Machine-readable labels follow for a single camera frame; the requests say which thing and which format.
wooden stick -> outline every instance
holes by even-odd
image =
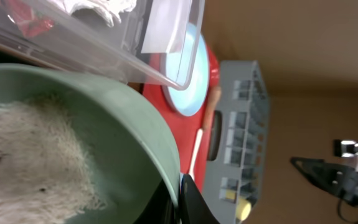
[[[217,102],[220,100],[222,95],[222,88],[220,86],[214,86],[209,92],[206,110],[204,115],[204,120],[202,121],[202,129],[206,130],[212,125],[212,120],[214,118],[215,108]]]

black handle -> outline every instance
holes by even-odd
[[[182,224],[219,224],[188,174],[183,175],[179,207]]]
[[[146,208],[134,224],[177,223],[174,213],[175,209],[172,204],[171,196],[167,191],[165,182],[162,180],[149,200]]]
[[[208,161],[216,160],[219,153],[220,138],[222,136],[222,113],[215,111],[212,128],[210,129],[210,141],[208,150]]]

white plate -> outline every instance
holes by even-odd
[[[190,64],[192,46],[195,41],[197,28],[187,25],[186,39],[184,41],[183,52],[166,55],[165,74],[171,80],[182,80],[187,76],[187,68]],[[172,108],[184,116],[196,114],[205,101],[209,85],[209,58],[205,40],[199,36],[197,55],[195,56],[194,69],[190,84],[186,90],[175,90],[171,87],[163,86],[165,97]]]

red object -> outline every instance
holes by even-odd
[[[0,1],[0,5],[6,8],[10,19],[18,26],[24,37],[35,37],[54,26],[53,20],[33,10],[22,0]]]
[[[209,89],[212,86],[219,84],[219,62],[216,56],[208,48],[209,56]],[[150,66],[159,70],[159,55],[151,57]],[[202,120],[205,113],[205,101],[201,109],[191,117],[185,117],[175,112],[165,99],[162,87],[160,85],[145,84],[143,95],[152,103],[160,112],[169,125],[174,139],[176,140],[177,148],[180,155],[181,172],[187,174],[190,169],[190,162],[192,150],[194,149],[195,136],[197,131],[202,126]],[[197,160],[194,167],[195,184],[198,189],[202,191],[204,184],[206,160],[209,149],[210,129],[204,130],[204,135],[201,140]]]

beige wall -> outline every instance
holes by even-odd
[[[271,94],[358,95],[357,0],[205,2],[208,45],[219,60],[258,60]]]
[[[272,98],[261,200],[248,224],[344,223],[337,199],[309,184],[290,165],[291,156],[341,162],[332,140],[358,141],[358,98]],[[344,206],[349,219],[358,210]]]

